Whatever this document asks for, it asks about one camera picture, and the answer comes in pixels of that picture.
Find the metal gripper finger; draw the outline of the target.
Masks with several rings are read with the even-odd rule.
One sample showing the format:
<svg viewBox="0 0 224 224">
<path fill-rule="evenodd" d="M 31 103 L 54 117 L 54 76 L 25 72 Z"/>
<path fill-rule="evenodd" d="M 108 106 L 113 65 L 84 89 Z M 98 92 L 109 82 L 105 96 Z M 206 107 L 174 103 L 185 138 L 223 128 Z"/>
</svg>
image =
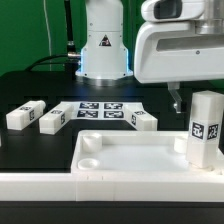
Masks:
<svg viewBox="0 0 224 224">
<path fill-rule="evenodd" d="M 179 89 L 180 89 L 180 83 L 179 82 L 169 82 L 168 83 L 168 91 L 175 101 L 174 108 L 175 108 L 177 113 L 182 112 L 182 98 L 178 93 Z"/>
</svg>

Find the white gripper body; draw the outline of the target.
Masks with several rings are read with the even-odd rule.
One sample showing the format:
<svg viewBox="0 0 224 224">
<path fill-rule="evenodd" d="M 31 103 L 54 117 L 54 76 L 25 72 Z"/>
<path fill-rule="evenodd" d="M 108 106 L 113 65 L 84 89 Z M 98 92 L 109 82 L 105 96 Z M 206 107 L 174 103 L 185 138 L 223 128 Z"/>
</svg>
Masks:
<svg viewBox="0 0 224 224">
<path fill-rule="evenodd" d="M 224 79 L 224 35 L 198 35 L 193 22 L 145 22 L 134 75 L 140 83 Z"/>
</svg>

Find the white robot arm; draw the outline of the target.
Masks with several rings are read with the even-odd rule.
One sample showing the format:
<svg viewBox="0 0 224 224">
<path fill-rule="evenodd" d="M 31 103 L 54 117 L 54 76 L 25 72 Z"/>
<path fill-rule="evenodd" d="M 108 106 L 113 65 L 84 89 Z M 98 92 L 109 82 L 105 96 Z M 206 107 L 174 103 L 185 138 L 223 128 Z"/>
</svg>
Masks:
<svg viewBox="0 0 224 224">
<path fill-rule="evenodd" d="M 144 19 L 128 66 L 121 0 L 86 0 L 87 43 L 76 75 L 96 85 L 134 76 L 166 83 L 178 113 L 180 84 L 224 79 L 224 0 L 145 0 Z"/>
</svg>

